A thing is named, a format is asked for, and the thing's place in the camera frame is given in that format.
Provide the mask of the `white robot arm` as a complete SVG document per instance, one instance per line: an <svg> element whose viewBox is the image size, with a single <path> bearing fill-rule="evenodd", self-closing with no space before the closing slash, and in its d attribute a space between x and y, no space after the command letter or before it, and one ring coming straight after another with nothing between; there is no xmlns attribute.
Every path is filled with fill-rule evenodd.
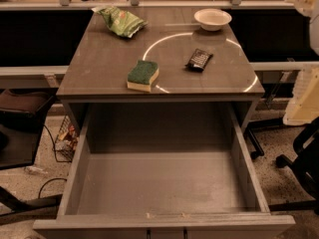
<svg viewBox="0 0 319 239"><path fill-rule="evenodd" d="M319 55L319 0L285 0L309 17L310 48ZM286 125L303 125L319 117L319 67L305 66L297 75L293 98L283 117Z"/></svg>

